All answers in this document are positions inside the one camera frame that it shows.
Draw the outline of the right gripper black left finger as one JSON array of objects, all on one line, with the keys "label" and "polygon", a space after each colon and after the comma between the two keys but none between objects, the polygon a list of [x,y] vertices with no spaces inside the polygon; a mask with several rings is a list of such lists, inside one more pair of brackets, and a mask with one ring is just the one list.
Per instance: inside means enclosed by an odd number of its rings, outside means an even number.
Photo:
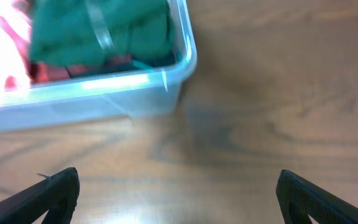
[{"label": "right gripper black left finger", "polygon": [[0,223],[70,223],[80,194],[78,172],[66,168],[0,202]]}]

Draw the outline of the dark green garment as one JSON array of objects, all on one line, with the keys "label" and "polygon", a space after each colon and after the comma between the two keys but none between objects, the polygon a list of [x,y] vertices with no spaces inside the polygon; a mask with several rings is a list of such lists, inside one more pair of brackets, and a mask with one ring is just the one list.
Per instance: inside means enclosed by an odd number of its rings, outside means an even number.
[{"label": "dark green garment", "polygon": [[29,58],[57,67],[164,57],[175,43],[166,0],[37,1]]}]

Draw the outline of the red navy plaid shirt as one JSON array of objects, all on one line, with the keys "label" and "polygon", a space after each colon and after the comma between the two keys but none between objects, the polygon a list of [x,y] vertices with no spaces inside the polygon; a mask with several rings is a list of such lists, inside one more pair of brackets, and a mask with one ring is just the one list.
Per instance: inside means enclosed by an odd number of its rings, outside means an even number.
[{"label": "red navy plaid shirt", "polygon": [[71,78],[83,78],[109,73],[131,72],[135,70],[153,70],[157,67],[173,65],[178,54],[170,52],[162,58],[141,60],[130,55],[108,60],[104,65],[75,65],[70,67],[53,67],[43,63],[28,63],[27,69],[32,83],[48,83]]}]

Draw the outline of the salmon pink garment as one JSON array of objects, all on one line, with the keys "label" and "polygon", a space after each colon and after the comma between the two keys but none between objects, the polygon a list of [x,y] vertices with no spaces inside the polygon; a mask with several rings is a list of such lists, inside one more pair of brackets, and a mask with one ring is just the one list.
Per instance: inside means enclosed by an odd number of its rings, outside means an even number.
[{"label": "salmon pink garment", "polygon": [[30,1],[0,0],[0,105],[7,91],[25,98],[32,79],[27,65]]}]

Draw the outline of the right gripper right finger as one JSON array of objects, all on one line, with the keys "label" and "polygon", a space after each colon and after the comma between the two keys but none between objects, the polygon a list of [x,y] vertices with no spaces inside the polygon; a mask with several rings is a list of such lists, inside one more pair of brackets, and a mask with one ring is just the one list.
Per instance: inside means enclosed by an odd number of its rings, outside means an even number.
[{"label": "right gripper right finger", "polygon": [[358,224],[358,208],[290,170],[282,170],[276,196],[286,224]]}]

